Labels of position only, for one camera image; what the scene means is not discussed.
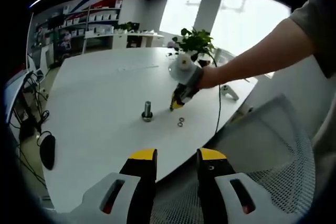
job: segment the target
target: potted plant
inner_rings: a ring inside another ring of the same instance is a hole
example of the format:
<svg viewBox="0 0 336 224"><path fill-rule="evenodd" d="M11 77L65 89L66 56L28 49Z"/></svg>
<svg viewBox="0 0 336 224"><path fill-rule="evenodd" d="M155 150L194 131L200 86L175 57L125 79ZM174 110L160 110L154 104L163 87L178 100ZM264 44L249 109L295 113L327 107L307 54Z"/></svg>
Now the potted plant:
<svg viewBox="0 0 336 224"><path fill-rule="evenodd" d="M119 30L121 30L122 33L127 33L128 31L130 31L132 29L131 24L132 24L131 22L120 24L119 25Z"/></svg>
<svg viewBox="0 0 336 224"><path fill-rule="evenodd" d="M189 31L186 28L181 30L182 41L178 41L177 37L172 38L172 40L179 46L175 47L176 51L183 51L191 56L191 60L195 62L200 55L209 55L212 57L212 51L215 48L211 43L212 37L210 33L206 30L197 31L193 28ZM201 67L209 64L208 61L199 60L198 63Z"/></svg>

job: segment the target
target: gray sleeve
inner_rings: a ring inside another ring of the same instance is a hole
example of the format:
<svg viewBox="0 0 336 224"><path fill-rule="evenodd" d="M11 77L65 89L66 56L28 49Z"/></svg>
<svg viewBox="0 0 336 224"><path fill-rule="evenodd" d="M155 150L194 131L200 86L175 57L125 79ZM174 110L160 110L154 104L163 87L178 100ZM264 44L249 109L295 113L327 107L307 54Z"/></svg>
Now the gray sleeve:
<svg viewBox="0 0 336 224"><path fill-rule="evenodd" d="M289 17L312 39L317 52L329 55L332 52L331 13L322 1L308 0Z"/></svg>

